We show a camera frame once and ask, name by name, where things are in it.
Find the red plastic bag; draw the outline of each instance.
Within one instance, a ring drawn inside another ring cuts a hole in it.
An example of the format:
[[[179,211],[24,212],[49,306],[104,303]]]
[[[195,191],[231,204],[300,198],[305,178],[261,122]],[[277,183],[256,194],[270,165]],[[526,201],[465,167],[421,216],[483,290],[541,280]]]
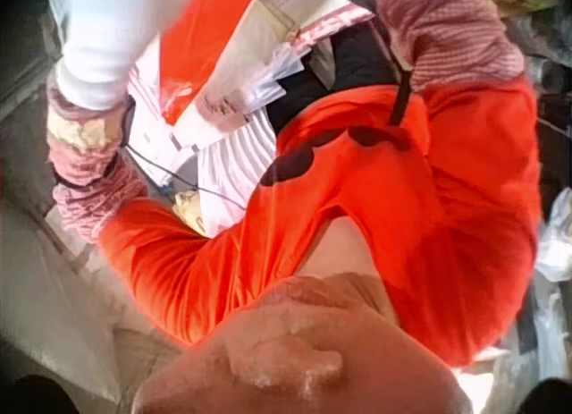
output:
[[[223,50],[255,0],[192,0],[161,40],[163,118],[174,125],[215,70]]]

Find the skin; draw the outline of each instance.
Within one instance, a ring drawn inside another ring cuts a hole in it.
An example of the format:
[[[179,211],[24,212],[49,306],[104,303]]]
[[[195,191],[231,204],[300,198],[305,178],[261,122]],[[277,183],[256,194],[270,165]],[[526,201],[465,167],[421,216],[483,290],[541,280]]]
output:
[[[348,222],[327,224],[299,275],[148,379],[133,412],[471,412],[447,367],[399,329],[357,235]]]

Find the pink striped sleeve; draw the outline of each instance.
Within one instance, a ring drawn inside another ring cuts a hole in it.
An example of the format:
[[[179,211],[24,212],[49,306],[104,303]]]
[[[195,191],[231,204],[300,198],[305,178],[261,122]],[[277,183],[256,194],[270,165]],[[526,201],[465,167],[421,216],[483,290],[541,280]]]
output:
[[[376,0],[414,67],[411,86],[511,80],[524,58],[508,41],[496,7],[486,0]]]

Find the orange shirt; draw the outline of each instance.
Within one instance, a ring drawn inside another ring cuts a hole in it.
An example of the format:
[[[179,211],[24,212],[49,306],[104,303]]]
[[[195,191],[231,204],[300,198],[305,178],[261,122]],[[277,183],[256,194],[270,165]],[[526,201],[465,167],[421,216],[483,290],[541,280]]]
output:
[[[321,224],[347,215],[402,328],[469,363],[506,331],[533,270],[534,96],[521,79],[434,87],[387,127],[395,96],[374,86],[311,105],[279,136],[244,219],[215,239],[136,199],[101,248],[156,323],[191,343],[293,275]]]

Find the black cord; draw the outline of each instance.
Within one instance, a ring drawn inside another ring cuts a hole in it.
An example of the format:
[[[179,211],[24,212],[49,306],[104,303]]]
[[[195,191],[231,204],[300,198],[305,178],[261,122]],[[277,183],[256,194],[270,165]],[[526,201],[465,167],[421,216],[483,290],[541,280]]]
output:
[[[141,159],[143,159],[145,162],[147,162],[148,164],[151,164],[152,166],[160,169],[161,171],[166,172],[167,174],[169,174],[170,176],[172,176],[173,178],[177,179],[180,182],[183,182],[187,185],[189,185],[194,191],[197,190],[202,190],[203,192],[206,193],[210,193],[211,195],[215,195],[218,198],[221,199],[225,199],[229,202],[231,202],[232,204],[234,204],[236,207],[240,208],[241,210],[246,210],[246,208],[244,208],[241,204],[239,204],[238,202],[236,202],[233,199],[230,199],[228,197],[225,197],[222,193],[218,193],[218,192],[213,192],[212,190],[209,189],[205,189],[205,188],[201,188],[199,187],[197,184],[193,184],[191,182],[187,182],[185,179],[183,179],[182,177],[180,177],[178,174],[167,170],[166,168],[162,167],[159,164],[156,164],[155,162],[153,162],[151,159],[148,159],[147,157],[144,157],[143,155],[141,155],[137,150],[135,150],[132,146],[130,146],[129,144],[125,146],[125,148],[127,148],[131,153],[133,153],[134,155],[139,156]]]

